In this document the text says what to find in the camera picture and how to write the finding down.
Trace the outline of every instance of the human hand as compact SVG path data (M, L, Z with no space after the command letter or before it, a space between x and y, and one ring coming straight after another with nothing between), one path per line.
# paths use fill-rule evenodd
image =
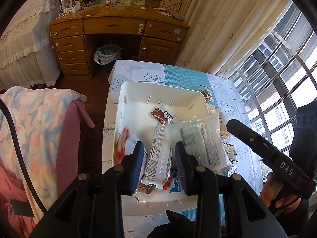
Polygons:
M267 182L264 184L263 189L260 193L260 199L263 201L265 206L269 207L271 205L271 201L273 200L273 195L274 195L274 190L270 185L270 182L273 180L273 172L270 172L267 175ZM288 203L291 203L293 200L297 198L297 195L292 194L288 195L280 200L278 200L275 204L276 208L282 207L287 205ZM297 209L301 202L301 198L298 198L292 205L288 206L285 210L284 213L290 213L293 210Z

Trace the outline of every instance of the curtain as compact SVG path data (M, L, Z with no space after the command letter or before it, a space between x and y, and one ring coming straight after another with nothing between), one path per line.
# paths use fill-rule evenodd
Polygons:
M262 43L291 0L192 0L177 66L229 77Z

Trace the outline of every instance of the snack package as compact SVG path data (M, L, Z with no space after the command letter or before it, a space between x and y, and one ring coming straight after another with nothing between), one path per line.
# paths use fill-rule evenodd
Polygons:
M150 200L155 194L166 194L166 193L173 193L173 192L181 192L181 187L177 177L177 168L171 168L171 174L166 183L167 190L160 190L156 189L152 185L146 185L140 183L137 189L134 192L134 197L138 202L147 202Z
M226 153L228 155L229 160L238 162L237 152L235 150L235 146L228 144L228 143L225 143L225 142L222 142L222 144L223 144L224 150L226 151Z
M179 129L186 152L195 156L200 165L212 171L229 165L229 159L219 137L218 114L182 122L175 127Z
M176 115L172 114L171 112L165 109L164 105L160 107L156 107L152 112L151 115L158 120L159 123L162 124L169 124L169 123L176 123L177 118Z
M127 126L124 127L123 131L119 135L117 144L115 146L115 151L114 151L115 165L121 164L123 158L126 155L130 155L133 153L134 147L138 141L140 141L140 139L136 135L131 134ZM141 179L143 177L147 160L148 160L148 153L144 149L143 162L142 162L139 182L141 182Z
M149 195L155 189L155 187L152 185L139 183L139 185L137 186L137 189L138 189L137 192L142 192Z
M171 166L171 140L167 134L165 125L158 123L155 126L154 139L141 183L166 190Z
M216 113L219 114L219 127L220 127L220 138L221 140L226 140L232 134L227 130L227 123L229 121L228 117L226 116L225 112L222 109L210 109L209 115L214 115Z
M181 191L181 187L177 177L177 167L175 166L171 168L170 178L168 179L168 182L167 182L167 191L169 193Z
M199 85L199 90L204 95L206 101L213 101L210 88L208 88L206 85Z
M232 174L237 172L237 166L236 163L231 161L231 167L228 169L228 175L231 176Z

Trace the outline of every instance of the blue patterned tablecloth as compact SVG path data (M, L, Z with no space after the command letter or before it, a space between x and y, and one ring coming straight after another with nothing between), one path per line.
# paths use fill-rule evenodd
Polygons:
M214 101L208 102L222 108L229 119L237 119L251 126L243 102L232 81L211 74L194 71L177 66L118 60L109 76L110 89L107 98L102 145L102 171L105 172L112 163L112 144L114 139L115 119L121 85L125 81L139 81L158 85L181 87L199 91L199 85L206 85L212 92ZM262 173L259 156L236 137L231 136L228 143L237 151L237 172L248 182L257 194L262 190ZM196 210L181 212L194 220ZM168 223L166 215L160 216L124 216L126 238L146 238L156 227Z

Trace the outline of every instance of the wooden desk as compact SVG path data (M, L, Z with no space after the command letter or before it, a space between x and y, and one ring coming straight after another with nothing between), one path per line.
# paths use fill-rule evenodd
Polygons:
M150 7L132 7L100 4L53 20L50 28L63 73L92 77L97 47L113 40L122 54L128 50L124 47L134 49L136 60L173 65L189 25Z

